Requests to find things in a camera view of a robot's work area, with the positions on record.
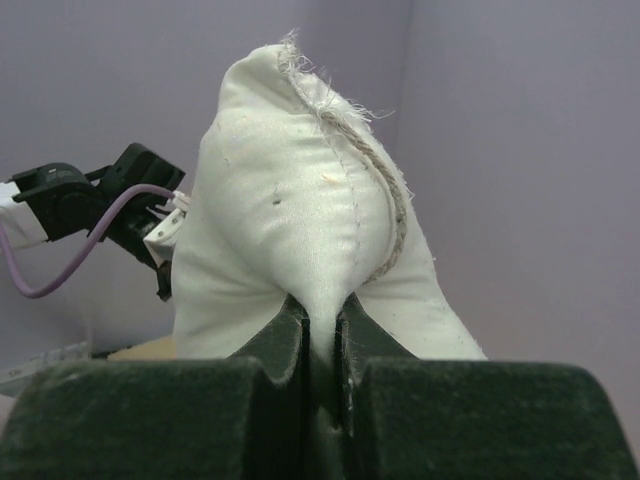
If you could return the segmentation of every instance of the frayed fabric edge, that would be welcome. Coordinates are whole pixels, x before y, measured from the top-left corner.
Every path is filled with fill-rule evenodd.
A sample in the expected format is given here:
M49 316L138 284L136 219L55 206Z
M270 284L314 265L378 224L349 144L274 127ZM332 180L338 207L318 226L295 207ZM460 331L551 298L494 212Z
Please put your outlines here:
M366 157L371 162L371 166L373 166L373 168L375 168L382 176L391 195L393 208L395 210L395 214L393 216L395 221L392 228L395 230L396 239L389 258L371 274L366 282L369 283L377 280L391 270L404 250L404 243L408 228L407 204L402 194L402 189L391 169L354 129L354 122L357 122L357 124L366 128L368 132L371 132L369 123L372 118L375 118L373 113L362 105L351 104L349 101L342 99L342 97L339 97L337 94L335 97L327 98L324 102L312 101L302 89L301 84L305 75L314 75L311 73L313 70L313 64L300 52L296 46L295 39L296 32L294 30L282 40L281 44L284 48L278 58L278 70L285 76L291 88L296 92L298 98L308 109L309 113L316 117L320 125L330 125L333 127L362 154L363 158ZM317 81L322 82L317 75L314 75L314 77ZM400 177L410 199L412 194L406 187L404 176L400 174Z

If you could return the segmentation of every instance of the white connector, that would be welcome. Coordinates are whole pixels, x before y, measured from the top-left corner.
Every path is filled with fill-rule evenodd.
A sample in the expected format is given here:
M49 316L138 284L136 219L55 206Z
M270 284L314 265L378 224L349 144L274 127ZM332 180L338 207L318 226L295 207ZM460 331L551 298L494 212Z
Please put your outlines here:
M164 262L170 262L173 258L178 232L182 227L191 201L191 198L182 192L176 190L173 193L175 197L171 203L176 207L175 210L144 237L144 244L158 266Z
M33 247L48 239L47 233L29 205L13 200L19 193L20 189L15 183L0 183L0 223L14 250Z

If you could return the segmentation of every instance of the cloth sack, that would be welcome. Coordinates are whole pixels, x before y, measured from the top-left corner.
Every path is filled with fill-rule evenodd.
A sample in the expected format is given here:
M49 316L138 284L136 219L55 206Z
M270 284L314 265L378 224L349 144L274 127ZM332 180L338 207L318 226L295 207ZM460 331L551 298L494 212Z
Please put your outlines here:
M368 112L308 66L286 39L226 72L174 253L176 356L230 355L290 293L310 317L322 396L335 318L356 292L413 354L484 359L438 286L411 195Z
M9 415L15 403L16 400L14 398L0 395L0 436L2 435L2 430L4 430L4 425L9 420Z

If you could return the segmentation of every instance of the wooden surface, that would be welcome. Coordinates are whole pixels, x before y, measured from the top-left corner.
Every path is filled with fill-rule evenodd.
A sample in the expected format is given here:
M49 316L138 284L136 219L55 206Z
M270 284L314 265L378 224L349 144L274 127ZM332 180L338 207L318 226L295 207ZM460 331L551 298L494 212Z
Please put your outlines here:
M107 360L172 360L175 347L171 335L112 353Z

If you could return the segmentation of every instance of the stuffed fabric object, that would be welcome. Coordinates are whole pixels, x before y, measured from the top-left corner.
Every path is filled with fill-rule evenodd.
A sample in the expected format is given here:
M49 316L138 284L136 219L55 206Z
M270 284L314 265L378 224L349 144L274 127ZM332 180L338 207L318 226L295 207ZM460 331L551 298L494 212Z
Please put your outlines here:
M368 112L307 66L287 39L224 77L174 254L176 356L230 355L291 293L309 314L321 393L335 318L356 292L413 354L484 359L438 286L410 193Z
M11 414L11 410L15 403L16 400L14 398L7 397L6 395L0 395L0 436L2 435L2 430L4 430L4 426L9 419L9 415Z

